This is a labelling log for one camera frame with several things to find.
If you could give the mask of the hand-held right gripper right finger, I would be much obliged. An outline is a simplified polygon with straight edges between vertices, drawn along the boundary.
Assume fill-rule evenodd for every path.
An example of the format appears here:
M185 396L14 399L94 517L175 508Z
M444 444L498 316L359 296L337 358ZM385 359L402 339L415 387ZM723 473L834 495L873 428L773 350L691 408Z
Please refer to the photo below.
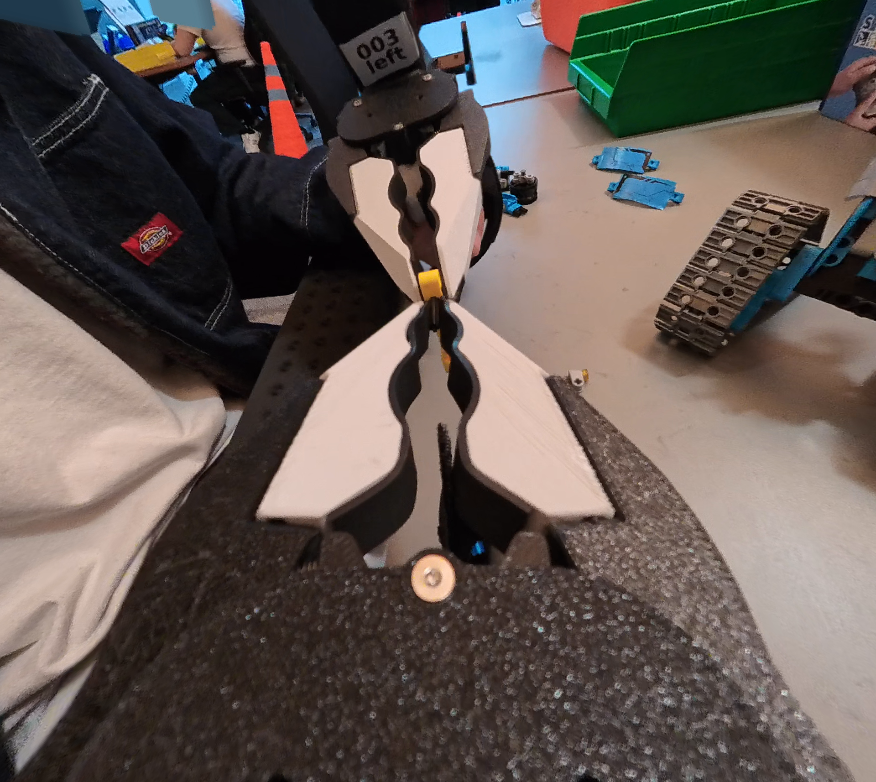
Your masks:
M548 375L458 304L443 304L448 388L462 412L464 470L488 492L548 523L615 510Z

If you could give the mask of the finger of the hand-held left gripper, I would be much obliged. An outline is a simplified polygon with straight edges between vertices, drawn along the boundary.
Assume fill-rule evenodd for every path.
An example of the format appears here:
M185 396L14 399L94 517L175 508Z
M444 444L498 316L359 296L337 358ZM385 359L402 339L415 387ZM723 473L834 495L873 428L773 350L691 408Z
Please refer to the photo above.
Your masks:
M349 168L355 199L354 224L401 292L422 301L412 256L415 220L407 207L407 187L396 164L367 156Z
M473 256L482 209L480 181L473 174L462 129L438 132L423 144L418 161L432 183L428 205L436 218L434 235L448 298L459 298Z

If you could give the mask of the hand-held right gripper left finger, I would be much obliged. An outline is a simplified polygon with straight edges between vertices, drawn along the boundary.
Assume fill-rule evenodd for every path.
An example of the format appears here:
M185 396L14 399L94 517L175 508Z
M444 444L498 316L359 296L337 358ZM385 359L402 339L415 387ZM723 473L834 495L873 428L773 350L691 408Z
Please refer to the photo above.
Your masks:
M325 529L389 487L410 451L406 415L420 391L424 308L408 306L321 375L258 519Z

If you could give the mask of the small grey connector piece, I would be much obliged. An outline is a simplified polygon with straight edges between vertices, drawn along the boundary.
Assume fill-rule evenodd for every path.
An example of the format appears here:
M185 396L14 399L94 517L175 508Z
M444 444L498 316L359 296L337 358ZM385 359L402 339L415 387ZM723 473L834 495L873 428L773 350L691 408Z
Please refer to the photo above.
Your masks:
M428 348L427 328L435 331L441 342L444 370L451 370L451 351L455 335L454 317L448 307L443 289L443 278L439 270L421 271L418 275L422 295L422 309L418 310L408 328L408 338L414 346L418 358Z

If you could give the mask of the blue tracked toy robot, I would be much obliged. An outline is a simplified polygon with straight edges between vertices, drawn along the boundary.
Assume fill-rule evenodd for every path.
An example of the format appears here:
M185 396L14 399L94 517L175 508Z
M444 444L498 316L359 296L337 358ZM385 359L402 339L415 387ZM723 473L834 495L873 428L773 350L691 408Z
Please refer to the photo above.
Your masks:
M770 305L802 295L875 319L875 197L860 196L838 232L821 239L829 210L755 190L724 211L673 282L654 325L706 355Z

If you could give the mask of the person's left forearm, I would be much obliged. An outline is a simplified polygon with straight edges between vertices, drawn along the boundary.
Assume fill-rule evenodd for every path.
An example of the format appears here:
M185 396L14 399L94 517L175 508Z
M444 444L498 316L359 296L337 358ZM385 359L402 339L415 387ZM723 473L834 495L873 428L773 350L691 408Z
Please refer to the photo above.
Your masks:
M326 180L327 149L299 159L219 156L211 226L243 299L293 293L310 261L371 270L378 264Z

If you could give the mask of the small blue brick piece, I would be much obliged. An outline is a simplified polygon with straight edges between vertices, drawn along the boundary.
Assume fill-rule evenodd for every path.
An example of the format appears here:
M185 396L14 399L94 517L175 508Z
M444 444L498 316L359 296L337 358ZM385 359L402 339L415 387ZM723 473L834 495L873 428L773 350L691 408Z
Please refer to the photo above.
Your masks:
M514 218L528 213L528 207L538 199L538 178L526 171L514 171L505 165L497 166L502 193L503 212Z

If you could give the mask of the orange cone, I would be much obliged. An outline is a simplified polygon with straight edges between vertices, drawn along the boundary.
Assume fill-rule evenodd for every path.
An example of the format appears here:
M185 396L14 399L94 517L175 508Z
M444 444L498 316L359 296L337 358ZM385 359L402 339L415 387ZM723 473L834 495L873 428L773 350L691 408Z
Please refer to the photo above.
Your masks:
M308 152L307 142L270 44L261 42L260 51L266 77L273 151L279 156L301 158Z

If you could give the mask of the black office chair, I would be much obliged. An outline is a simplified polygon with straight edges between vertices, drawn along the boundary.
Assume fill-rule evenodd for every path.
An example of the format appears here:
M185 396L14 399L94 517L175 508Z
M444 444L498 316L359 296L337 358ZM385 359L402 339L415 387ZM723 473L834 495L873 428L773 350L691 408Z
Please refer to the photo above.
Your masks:
M305 96L324 142L336 119L358 95L348 66L310 0L242 0L245 16L271 52L286 82Z

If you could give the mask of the small blue plate piece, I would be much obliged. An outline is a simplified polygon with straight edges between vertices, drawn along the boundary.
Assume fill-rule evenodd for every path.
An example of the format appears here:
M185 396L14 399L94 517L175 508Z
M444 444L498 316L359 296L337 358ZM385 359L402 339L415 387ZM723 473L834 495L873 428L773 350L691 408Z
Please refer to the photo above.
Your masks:
M650 150L630 146L606 146L592 158L591 163L602 172L631 175L647 175L660 166L660 161Z
M679 205L684 195L676 190L674 181L660 177L623 174L608 185L608 193L618 200L664 210L670 204Z

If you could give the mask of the person's white shirt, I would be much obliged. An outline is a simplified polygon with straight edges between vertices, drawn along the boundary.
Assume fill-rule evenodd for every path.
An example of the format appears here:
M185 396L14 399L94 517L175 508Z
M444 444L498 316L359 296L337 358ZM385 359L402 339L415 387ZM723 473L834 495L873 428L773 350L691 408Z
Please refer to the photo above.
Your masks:
M1 701L107 634L149 545L241 405L149 346L92 334L1 276Z

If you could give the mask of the person's denim jacket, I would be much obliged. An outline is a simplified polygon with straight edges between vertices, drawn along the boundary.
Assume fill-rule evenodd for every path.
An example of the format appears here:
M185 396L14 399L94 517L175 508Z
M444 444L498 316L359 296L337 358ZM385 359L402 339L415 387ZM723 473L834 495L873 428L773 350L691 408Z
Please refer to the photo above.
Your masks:
M2 267L246 394L275 333L248 321L211 226L226 144L243 150L88 36L2 21Z

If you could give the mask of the green plastic bin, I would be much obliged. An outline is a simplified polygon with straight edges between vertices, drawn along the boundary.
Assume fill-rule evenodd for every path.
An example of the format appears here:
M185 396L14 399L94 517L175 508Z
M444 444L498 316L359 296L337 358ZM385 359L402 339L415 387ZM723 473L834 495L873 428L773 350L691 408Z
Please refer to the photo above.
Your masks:
M568 79L616 137L826 96L865 0L641 0L581 16Z

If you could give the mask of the dark toy kit box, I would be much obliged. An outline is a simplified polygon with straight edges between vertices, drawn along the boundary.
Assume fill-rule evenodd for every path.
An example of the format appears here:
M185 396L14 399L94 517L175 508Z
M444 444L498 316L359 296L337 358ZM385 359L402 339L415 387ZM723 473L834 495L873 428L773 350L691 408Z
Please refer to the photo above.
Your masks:
M820 113L875 132L875 0L864 0Z

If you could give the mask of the grey metal bracket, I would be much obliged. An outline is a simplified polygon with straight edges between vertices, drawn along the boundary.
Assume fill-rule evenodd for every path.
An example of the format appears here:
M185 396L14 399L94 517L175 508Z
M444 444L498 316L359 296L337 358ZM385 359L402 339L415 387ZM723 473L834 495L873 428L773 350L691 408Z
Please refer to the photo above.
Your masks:
M464 76L467 86L476 85L469 32L465 19L433 21L420 28L419 39L428 69L455 77Z

